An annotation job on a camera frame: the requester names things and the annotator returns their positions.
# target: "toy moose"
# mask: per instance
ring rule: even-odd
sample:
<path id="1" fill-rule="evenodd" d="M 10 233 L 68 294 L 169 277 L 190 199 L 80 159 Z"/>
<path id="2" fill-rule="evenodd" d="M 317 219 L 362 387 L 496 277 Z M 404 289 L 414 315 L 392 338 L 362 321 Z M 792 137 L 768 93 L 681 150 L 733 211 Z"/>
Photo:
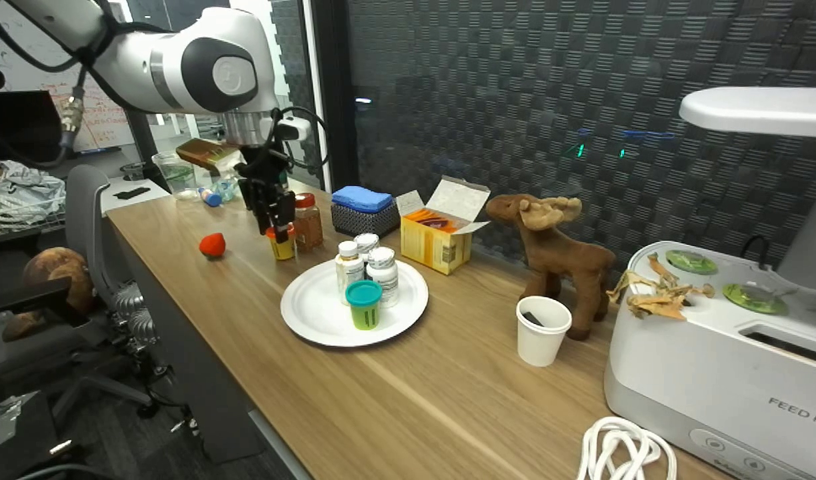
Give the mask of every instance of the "toy moose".
<path id="1" fill-rule="evenodd" d="M 596 242 L 580 242 L 558 229 L 582 213 L 580 198 L 496 194 L 486 206 L 490 222 L 516 225 L 533 271 L 522 297 L 560 297 L 569 275 L 576 310 L 569 338 L 588 338 L 596 321 L 609 311 L 605 277 L 616 255 Z"/>

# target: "toy figure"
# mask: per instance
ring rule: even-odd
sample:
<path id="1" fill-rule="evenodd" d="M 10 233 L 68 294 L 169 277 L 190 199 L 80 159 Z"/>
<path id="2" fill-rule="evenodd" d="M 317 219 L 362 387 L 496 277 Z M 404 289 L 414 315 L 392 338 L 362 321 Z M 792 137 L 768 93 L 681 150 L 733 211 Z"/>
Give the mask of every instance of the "toy figure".
<path id="1" fill-rule="evenodd" d="M 582 213 L 580 198 L 496 194 L 488 199 L 490 222 L 516 225 L 533 271 L 522 297 L 560 297 L 564 275 L 576 289 L 569 338 L 588 338 L 596 321 L 609 311 L 605 275 L 616 255 L 596 242 L 580 242 L 558 229 Z"/>
<path id="2" fill-rule="evenodd" d="M 89 263 L 78 250 L 45 249 L 37 255 L 32 255 L 29 263 L 24 266 L 28 282 L 48 282 L 60 277 L 69 279 L 68 302 L 64 302 L 68 315 L 60 311 L 60 318 L 52 318 L 54 311 L 41 311 L 41 310 L 20 311 L 4 327 L 6 342 L 32 335 L 34 330 L 52 326 L 54 321 L 64 321 L 64 323 L 89 321 L 90 310 L 97 306 L 97 297 L 93 297 Z"/>

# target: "yellow box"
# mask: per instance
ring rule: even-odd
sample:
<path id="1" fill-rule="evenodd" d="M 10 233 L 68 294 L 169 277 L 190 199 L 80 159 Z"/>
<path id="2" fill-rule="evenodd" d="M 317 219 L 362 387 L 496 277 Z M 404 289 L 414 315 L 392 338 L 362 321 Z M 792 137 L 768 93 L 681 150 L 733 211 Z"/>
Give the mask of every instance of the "yellow box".
<path id="1" fill-rule="evenodd" d="M 400 253 L 444 275 L 469 261 L 472 233 L 488 222 L 474 222 L 490 189 L 444 177 L 429 206 L 418 191 L 398 198 L 400 209 Z"/>

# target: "red ball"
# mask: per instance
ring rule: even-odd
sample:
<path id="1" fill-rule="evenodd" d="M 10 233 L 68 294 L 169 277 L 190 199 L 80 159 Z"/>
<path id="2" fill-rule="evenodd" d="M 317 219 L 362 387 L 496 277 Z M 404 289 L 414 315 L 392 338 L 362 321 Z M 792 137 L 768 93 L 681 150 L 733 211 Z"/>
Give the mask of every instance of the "red ball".
<path id="1" fill-rule="evenodd" d="M 221 233 L 213 233 L 213 235 L 206 235 L 197 249 L 206 259 L 221 259 L 228 250 L 228 241 Z"/>

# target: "wooden countertop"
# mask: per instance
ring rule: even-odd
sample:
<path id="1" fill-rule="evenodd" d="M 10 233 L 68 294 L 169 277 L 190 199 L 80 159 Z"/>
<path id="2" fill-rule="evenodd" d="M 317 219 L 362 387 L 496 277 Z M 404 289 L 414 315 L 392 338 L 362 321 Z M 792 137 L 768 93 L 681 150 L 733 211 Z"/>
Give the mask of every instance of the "wooden countertop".
<path id="1" fill-rule="evenodd" d="M 474 259 L 452 277 L 416 266 L 429 306 L 409 334 L 328 350 L 281 318 L 281 294 L 345 238 L 328 209 L 326 249 L 290 261 L 276 261 L 234 206 L 164 198 L 110 219 L 314 477 L 576 477 L 582 435 L 609 413 L 610 323 L 532 369 L 516 351 L 522 277 L 498 266 Z M 229 242 L 221 261 L 197 253 L 208 233 Z M 681 477 L 724 477 L 677 457 Z"/>

